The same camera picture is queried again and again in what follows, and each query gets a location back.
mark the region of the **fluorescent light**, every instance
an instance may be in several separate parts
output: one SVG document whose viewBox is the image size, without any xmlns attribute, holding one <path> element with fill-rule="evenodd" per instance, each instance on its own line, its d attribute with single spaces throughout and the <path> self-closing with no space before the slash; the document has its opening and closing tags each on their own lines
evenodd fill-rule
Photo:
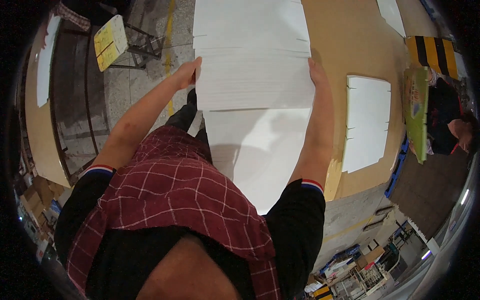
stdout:
<svg viewBox="0 0 480 300">
<path fill-rule="evenodd" d="M 425 257 L 428 256 L 428 254 L 430 254 L 430 250 L 428 250 L 427 253 L 425 253 L 421 258 L 422 258 L 422 259 L 425 259 Z"/>
<path fill-rule="evenodd" d="M 467 195 L 468 195 L 468 192 L 469 192 L 469 191 L 470 191 L 469 189 L 467 189 L 467 190 L 465 191 L 465 195 L 463 195 L 463 199 L 462 199 L 462 202 L 460 202 L 460 205 L 463 205 L 463 202 L 465 202 L 465 199 L 467 198 Z"/>
</svg>

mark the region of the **plaid shirt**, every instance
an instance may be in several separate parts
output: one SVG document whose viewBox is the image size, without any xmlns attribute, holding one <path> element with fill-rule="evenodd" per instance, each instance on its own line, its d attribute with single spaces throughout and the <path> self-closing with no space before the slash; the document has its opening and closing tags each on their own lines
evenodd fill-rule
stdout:
<svg viewBox="0 0 480 300">
<path fill-rule="evenodd" d="M 76 24 L 83 31 L 88 31 L 90 29 L 90 20 L 72 11 L 61 1 L 56 6 L 54 13 L 60 16 L 62 19 L 69 20 L 70 22 Z"/>
<path fill-rule="evenodd" d="M 66 270 L 82 293 L 106 229 L 177 225 L 209 236 L 247 260 L 257 299 L 281 299 L 266 220 L 210 159 L 206 144 L 172 126 L 144 139 L 73 240 Z"/>
</svg>

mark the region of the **green board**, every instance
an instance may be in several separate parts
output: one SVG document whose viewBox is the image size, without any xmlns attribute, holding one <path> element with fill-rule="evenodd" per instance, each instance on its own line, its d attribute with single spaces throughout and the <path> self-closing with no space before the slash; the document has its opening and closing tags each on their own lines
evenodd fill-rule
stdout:
<svg viewBox="0 0 480 300">
<path fill-rule="evenodd" d="M 427 160 L 428 67 L 406 69 L 403 73 L 403 114 L 407 137 L 417 160 Z"/>
</svg>

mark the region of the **yellow floor line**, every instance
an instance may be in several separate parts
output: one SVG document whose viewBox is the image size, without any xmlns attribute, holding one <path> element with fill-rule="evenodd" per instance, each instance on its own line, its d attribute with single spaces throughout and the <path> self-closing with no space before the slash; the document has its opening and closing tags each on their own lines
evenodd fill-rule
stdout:
<svg viewBox="0 0 480 300">
<path fill-rule="evenodd" d="M 357 229 L 357 228 L 360 227 L 360 226 L 363 226 L 364 224 L 370 222 L 370 220 L 371 220 L 372 218 L 373 218 L 373 216 L 368 217 L 367 219 L 362 220 L 362 221 L 358 222 L 357 224 L 354 224 L 354 225 L 352 225 L 352 226 L 350 226 L 350 227 L 348 227 L 348 228 L 346 228 L 346 229 L 344 229 L 344 230 L 342 230 L 342 231 L 340 231 L 340 232 L 337 232 L 336 234 L 332 234 L 332 235 L 324 238 L 324 239 L 323 239 L 323 243 L 325 243 L 325 242 L 327 242 L 327 241 L 329 241 L 329 240 L 331 240 L 331 239 L 334 239 L 334 238 L 336 238 L 336 237 L 342 236 L 342 235 L 346 234 L 347 232 L 350 232 L 350 231 L 352 231 L 352 230 L 354 230 L 354 229 Z"/>
<path fill-rule="evenodd" d="M 167 18 L 167 30 L 165 32 L 165 73 L 167 77 L 171 76 L 170 73 L 170 64 L 172 63 L 170 47 L 172 43 L 172 27 L 173 27 L 173 11 L 175 10 L 175 0 L 170 0 L 168 5 L 168 18 Z M 168 116 L 173 115 L 173 102 L 169 101 L 168 105 Z"/>
</svg>

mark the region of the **black t-shirt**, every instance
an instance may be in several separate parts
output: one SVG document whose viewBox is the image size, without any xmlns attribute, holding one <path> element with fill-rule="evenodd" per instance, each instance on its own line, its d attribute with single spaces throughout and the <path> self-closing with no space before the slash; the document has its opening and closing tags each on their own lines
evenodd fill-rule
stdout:
<svg viewBox="0 0 480 300">
<path fill-rule="evenodd" d="M 78 180 L 63 207 L 55 231 L 55 245 L 64 266 L 77 230 L 105 192 L 112 175 L 107 171 L 87 172 Z M 322 245 L 324 213 L 323 193 L 297 180 L 285 188 L 264 216 L 276 251 L 278 280 L 285 299 L 298 294 L 307 283 Z M 180 226 L 108 229 L 88 273 L 87 296 L 135 299 L 156 265 L 186 234 L 202 241 L 208 255 L 243 299 L 255 298 L 246 260 L 212 238 Z"/>
<path fill-rule="evenodd" d="M 443 78 L 428 90 L 427 132 L 434 140 L 434 153 L 449 155 L 458 139 L 448 129 L 448 123 L 461 118 L 461 106 L 458 93 Z"/>
</svg>

